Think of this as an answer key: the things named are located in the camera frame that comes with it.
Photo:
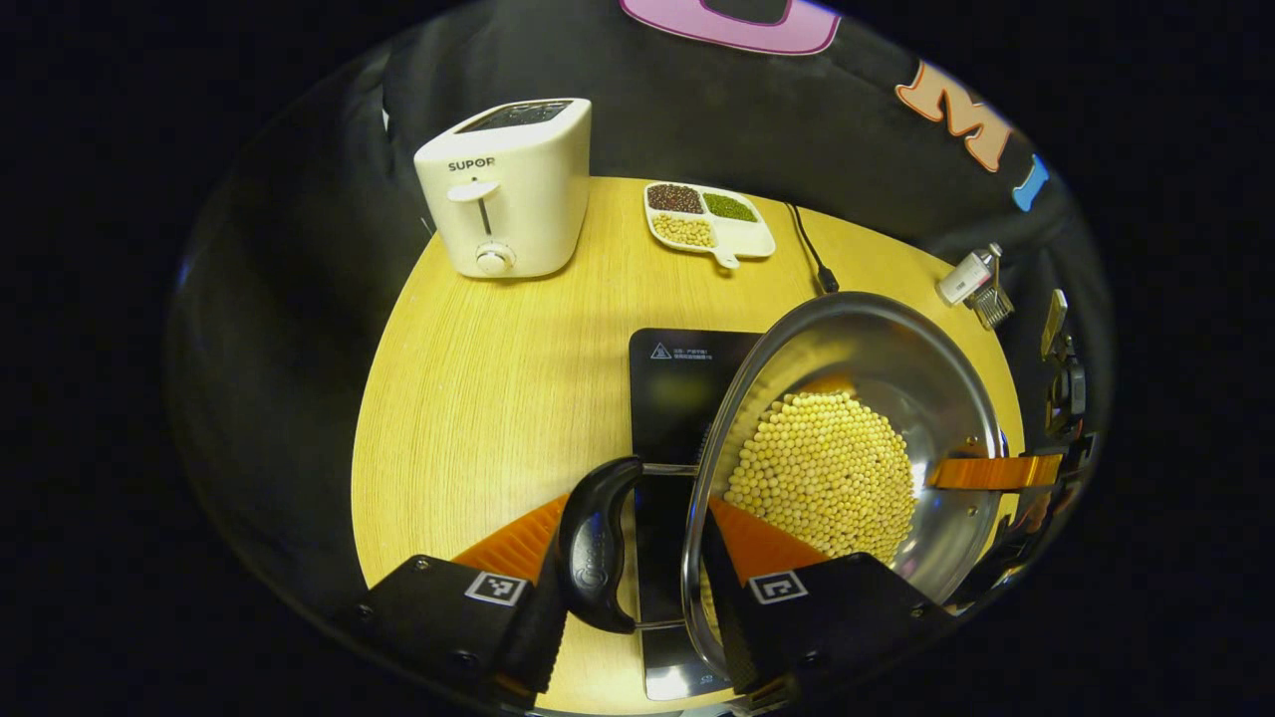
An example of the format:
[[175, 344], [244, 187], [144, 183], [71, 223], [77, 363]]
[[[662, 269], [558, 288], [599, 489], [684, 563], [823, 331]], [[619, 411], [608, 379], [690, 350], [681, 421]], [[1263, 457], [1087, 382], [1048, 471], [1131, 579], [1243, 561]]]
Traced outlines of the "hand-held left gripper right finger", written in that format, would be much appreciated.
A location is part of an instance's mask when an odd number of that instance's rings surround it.
[[704, 550], [728, 675], [752, 703], [827, 700], [955, 626], [870, 554], [827, 558], [720, 499]]

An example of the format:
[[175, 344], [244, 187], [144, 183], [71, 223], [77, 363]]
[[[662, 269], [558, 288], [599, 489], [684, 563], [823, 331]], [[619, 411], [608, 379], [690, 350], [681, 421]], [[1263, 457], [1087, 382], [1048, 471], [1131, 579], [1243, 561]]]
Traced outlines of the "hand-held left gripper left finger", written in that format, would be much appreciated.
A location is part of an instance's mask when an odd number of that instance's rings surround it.
[[567, 609], [555, 577], [561, 495], [451, 559], [417, 554], [354, 600], [354, 639], [472, 700], [533, 703]]

